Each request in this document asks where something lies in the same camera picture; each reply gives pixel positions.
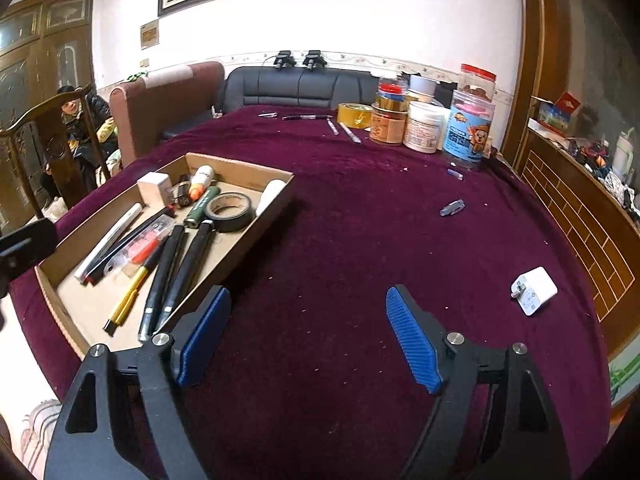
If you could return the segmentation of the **yellow and black pen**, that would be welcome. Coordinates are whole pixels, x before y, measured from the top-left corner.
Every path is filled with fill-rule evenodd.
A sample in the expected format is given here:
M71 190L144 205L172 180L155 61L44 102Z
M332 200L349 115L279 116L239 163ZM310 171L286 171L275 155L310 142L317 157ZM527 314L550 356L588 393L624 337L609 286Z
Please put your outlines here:
M158 260L160 260L159 250L149 255L149 258L142 263L142 266L140 266L139 270L134 274L134 280L127 289L125 296L122 297L122 301L103 326L103 330L108 336L113 336L116 330L125 323L127 316L136 302L140 288L157 265Z

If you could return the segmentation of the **black pen white tip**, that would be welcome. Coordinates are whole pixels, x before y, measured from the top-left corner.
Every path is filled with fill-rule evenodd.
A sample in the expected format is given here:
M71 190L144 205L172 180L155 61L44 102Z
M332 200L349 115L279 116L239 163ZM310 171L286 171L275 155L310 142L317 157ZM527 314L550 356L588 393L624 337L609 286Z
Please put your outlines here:
M170 283L162 310L160 310L160 316L154 328L154 333L157 333L162 328L164 323L172 315L172 312L177 309L180 302L188 293L196 271L200 268L205 256L209 237L213 232L214 222L212 220L204 220L198 227L198 232L196 232L193 240L191 240L186 254Z

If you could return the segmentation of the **white cylindrical stick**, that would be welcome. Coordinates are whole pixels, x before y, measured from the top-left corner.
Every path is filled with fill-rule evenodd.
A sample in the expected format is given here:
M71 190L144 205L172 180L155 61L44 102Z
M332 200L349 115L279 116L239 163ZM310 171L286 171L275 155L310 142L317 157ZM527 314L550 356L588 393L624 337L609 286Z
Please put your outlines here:
M133 204L109 229L104 237L102 237L93 250L89 252L89 255L82 260L82 263L78 266L74 273L74 278L78 282L83 282L87 277L88 272L99 261L99 258L104 256L106 252L115 244L116 240L131 226L131 223L137 219L137 216L141 214L143 207L140 203Z

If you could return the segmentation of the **white cube charger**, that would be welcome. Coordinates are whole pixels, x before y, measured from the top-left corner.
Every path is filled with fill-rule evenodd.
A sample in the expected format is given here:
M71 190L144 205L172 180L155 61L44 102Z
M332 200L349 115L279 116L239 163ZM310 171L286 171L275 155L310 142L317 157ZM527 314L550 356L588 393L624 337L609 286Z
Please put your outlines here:
M145 206L163 207L174 202L171 180L164 172L148 172L137 180L137 187Z

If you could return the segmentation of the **white glue bottle orange cap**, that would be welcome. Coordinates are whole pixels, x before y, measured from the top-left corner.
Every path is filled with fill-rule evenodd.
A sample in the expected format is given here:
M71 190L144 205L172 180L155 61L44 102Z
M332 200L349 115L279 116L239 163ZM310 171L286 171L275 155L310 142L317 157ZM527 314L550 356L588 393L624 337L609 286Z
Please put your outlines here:
M202 197L206 188L212 184L214 177L215 171L212 166L203 165L198 167L190 181L189 197L192 202L196 202Z

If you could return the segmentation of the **black gold lipstick tube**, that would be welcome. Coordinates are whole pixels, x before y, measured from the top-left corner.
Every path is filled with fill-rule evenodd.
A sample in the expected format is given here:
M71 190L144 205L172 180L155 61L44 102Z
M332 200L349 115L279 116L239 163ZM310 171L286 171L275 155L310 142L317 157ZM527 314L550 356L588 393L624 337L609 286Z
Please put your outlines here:
M193 200L190 196L190 182L182 181L175 190L175 204L178 208L186 208L192 205Z

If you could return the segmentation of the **shallow cardboard box tray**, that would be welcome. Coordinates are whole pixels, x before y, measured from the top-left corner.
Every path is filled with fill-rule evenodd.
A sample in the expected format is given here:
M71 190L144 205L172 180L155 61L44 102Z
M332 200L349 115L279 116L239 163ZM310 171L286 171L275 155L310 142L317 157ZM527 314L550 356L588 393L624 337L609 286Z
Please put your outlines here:
M68 348L137 348L220 284L288 204L293 174L188 153L73 230L36 269Z

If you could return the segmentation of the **green lighter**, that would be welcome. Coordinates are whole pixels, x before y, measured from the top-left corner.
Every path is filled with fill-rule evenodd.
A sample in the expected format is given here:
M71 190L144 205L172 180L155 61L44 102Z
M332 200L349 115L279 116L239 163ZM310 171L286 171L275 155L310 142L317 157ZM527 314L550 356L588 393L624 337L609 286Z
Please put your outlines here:
M184 218L184 226L189 229L197 229L206 216L207 205L219 194L220 189L217 185L211 185L206 188L203 195L194 203L190 212Z

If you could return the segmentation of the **clear grey syringe tube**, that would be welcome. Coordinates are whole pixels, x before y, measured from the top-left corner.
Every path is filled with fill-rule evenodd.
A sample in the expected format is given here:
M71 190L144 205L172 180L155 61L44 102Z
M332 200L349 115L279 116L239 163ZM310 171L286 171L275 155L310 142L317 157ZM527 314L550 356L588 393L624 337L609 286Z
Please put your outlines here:
M454 214L462 211L464 208L465 203L463 200L454 200L453 202L442 208L442 210L439 211L439 215L441 217L453 216Z

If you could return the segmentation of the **black tape roll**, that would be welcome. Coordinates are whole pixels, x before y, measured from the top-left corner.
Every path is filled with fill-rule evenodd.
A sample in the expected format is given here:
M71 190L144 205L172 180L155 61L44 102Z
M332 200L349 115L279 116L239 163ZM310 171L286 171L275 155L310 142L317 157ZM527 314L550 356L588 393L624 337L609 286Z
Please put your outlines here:
M241 231L254 219L252 201L240 192L220 193L206 205L205 217L218 232Z

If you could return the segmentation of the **small clear wrapper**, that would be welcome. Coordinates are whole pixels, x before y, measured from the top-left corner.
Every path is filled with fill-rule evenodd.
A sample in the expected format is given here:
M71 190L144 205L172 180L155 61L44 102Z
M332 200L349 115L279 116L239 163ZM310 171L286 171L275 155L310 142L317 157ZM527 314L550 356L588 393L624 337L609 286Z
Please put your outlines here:
M460 174L459 171L457 170L453 170L453 169L447 169L447 174L449 174L451 177L456 178L459 181L463 181L463 174Z

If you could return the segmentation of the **blue cartoon plastic jar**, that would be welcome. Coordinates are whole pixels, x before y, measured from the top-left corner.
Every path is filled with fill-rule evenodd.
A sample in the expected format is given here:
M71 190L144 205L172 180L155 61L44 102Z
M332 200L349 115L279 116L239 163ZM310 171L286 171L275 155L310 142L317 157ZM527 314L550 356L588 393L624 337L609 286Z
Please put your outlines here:
M480 166L495 108L479 96L454 90L442 152L466 168Z

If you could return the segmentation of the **white plastic tub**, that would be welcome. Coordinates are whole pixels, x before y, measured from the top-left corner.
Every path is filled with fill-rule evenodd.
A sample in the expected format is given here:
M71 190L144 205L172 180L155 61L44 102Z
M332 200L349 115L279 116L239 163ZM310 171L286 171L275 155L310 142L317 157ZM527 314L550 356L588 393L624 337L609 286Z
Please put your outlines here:
M435 153L448 117L448 108L419 101L410 102L402 144L420 153Z

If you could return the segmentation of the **wooden chair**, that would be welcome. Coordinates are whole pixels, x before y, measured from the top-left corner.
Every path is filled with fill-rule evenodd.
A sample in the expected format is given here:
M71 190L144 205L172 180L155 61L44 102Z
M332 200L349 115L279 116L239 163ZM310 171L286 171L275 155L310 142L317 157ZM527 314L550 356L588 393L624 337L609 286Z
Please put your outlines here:
M17 135L30 122L37 128L44 156L46 156L46 161L50 165L52 177L58 190L62 193L62 199L66 206L72 208L89 194L88 188L74 163L72 151L68 146L66 125L62 122L62 106L67 102L79 100L84 107L84 112L86 113L84 123L93 153L98 159L105 180L111 179L111 171L107 167L99 139L96 136L96 128L94 128L92 119L89 116L87 96L91 91L92 84L87 84L74 92L57 93L47 101L25 112L11 127L1 130L1 139L9 143L12 167L17 172L18 182L20 182L21 189L27 196L29 205L34 210L33 214L27 215L27 220L32 217L36 217L38 220L44 218L17 147Z

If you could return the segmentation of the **white wall plug charger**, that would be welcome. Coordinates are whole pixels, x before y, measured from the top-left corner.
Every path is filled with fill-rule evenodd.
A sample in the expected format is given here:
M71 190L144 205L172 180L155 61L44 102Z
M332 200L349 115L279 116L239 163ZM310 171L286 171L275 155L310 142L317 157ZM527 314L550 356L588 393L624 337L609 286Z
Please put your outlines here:
M558 288L543 266L518 276L511 284L510 295L526 316L535 314L558 293Z

